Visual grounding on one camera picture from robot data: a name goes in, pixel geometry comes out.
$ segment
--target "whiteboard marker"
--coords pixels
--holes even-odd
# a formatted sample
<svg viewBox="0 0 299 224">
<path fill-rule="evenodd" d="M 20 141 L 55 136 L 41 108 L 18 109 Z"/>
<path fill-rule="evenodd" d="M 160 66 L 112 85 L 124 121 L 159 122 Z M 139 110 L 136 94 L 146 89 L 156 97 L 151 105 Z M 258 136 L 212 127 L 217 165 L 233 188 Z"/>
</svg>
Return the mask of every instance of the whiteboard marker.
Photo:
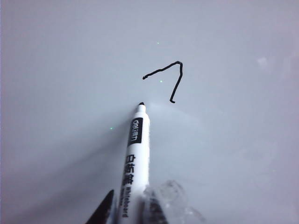
<svg viewBox="0 0 299 224">
<path fill-rule="evenodd" d="M 141 102 L 131 122 L 117 224 L 140 224 L 143 191 L 149 184 L 150 119 Z"/>
</svg>

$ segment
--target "hand-drawn line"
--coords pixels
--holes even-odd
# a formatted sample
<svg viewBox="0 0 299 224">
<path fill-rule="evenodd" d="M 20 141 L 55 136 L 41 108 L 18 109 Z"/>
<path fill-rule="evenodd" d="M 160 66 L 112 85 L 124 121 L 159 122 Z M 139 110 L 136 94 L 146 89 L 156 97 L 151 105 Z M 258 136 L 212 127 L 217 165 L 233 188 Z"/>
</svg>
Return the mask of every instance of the hand-drawn line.
<svg viewBox="0 0 299 224">
<path fill-rule="evenodd" d="M 164 70 L 170 68 L 171 66 L 173 66 L 173 65 L 175 65 L 175 64 L 179 64 L 179 73 L 180 73 L 180 75 L 179 75 L 178 81 L 177 81 L 177 83 L 176 83 L 176 86 L 174 87 L 174 89 L 173 89 L 173 91 L 172 91 L 172 95 L 171 95 L 171 97 L 170 97 L 170 102 L 172 102 L 172 103 L 175 103 L 175 101 L 173 101 L 172 99 L 173 99 L 173 96 L 174 96 L 174 94 L 175 94 L 175 92 L 176 92 L 176 90 L 177 90 L 178 84 L 179 84 L 179 82 L 181 81 L 181 78 L 182 78 L 182 76 L 183 76 L 183 63 L 181 63 L 181 62 L 179 62 L 179 61 L 176 61 L 176 62 L 174 62 L 174 63 L 172 63 L 172 64 L 166 66 L 166 67 L 163 68 L 163 69 L 158 69 L 158 70 L 156 70 L 156 71 L 154 71 L 154 72 L 152 72 L 152 73 L 149 73 L 149 74 L 147 74 L 147 75 L 145 75 L 145 76 L 142 77 L 142 79 L 146 79 L 147 77 L 149 77 L 149 76 L 151 76 L 151 75 L 154 75 L 154 74 L 157 73 L 157 72 L 164 71 Z"/>
</svg>

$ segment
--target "drawn mark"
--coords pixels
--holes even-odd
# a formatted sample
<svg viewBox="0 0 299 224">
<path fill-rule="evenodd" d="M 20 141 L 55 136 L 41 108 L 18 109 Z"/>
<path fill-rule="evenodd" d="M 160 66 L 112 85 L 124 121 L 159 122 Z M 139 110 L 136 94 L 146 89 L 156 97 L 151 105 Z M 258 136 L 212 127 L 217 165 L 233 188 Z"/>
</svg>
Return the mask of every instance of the drawn mark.
<svg viewBox="0 0 299 224">
<path fill-rule="evenodd" d="M 160 71 L 164 71 L 164 70 L 166 70 L 166 69 L 172 67 L 172 66 L 175 65 L 175 64 L 179 64 L 179 73 L 180 73 L 180 75 L 179 75 L 178 81 L 177 81 L 177 83 L 176 83 L 176 85 L 175 85 L 175 87 L 174 87 L 174 89 L 173 89 L 173 91 L 172 91 L 172 95 L 171 95 L 171 97 L 170 97 L 170 102 L 172 102 L 172 103 L 175 103 L 175 101 L 173 101 L 172 99 L 173 99 L 174 94 L 176 93 L 178 84 L 179 84 L 179 82 L 181 81 L 181 78 L 182 78 L 182 76 L 183 76 L 183 63 L 181 63 L 181 62 L 179 62 L 179 61 L 176 61 L 176 62 L 174 62 L 174 63 L 172 63 L 172 64 L 166 66 L 165 68 L 158 69 L 158 70 L 156 70 L 156 71 L 154 71 L 154 72 L 152 72 L 152 73 L 149 73 L 149 74 L 147 74 L 147 75 L 145 75 L 145 76 L 142 77 L 142 79 L 146 79 L 147 77 L 149 77 L 149 76 L 151 76 L 151 75 L 154 75 L 154 74 L 156 74 L 156 73 L 158 73 L 158 72 L 160 72 Z"/>
</svg>

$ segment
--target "black label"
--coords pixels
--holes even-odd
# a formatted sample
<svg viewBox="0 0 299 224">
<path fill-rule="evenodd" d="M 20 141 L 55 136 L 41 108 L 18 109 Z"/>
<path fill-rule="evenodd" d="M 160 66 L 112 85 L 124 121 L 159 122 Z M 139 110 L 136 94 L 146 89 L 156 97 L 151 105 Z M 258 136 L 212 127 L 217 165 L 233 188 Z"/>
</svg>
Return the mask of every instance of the black label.
<svg viewBox="0 0 299 224">
<path fill-rule="evenodd" d="M 134 143 L 141 143 L 143 118 L 134 118 L 131 122 L 128 146 Z"/>
</svg>

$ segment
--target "white surface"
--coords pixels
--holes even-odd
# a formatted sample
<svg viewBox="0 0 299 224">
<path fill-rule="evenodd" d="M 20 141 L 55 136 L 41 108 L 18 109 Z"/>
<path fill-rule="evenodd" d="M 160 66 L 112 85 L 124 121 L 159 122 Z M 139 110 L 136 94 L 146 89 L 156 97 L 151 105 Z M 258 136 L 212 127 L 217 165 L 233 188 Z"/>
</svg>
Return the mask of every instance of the white surface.
<svg viewBox="0 0 299 224">
<path fill-rule="evenodd" d="M 175 179 L 209 224 L 297 224 L 298 12 L 295 0 L 3 0 L 1 223 L 83 224 L 118 192 L 144 101 L 152 185 Z M 172 104 L 179 65 L 142 76 L 177 60 Z"/>
</svg>

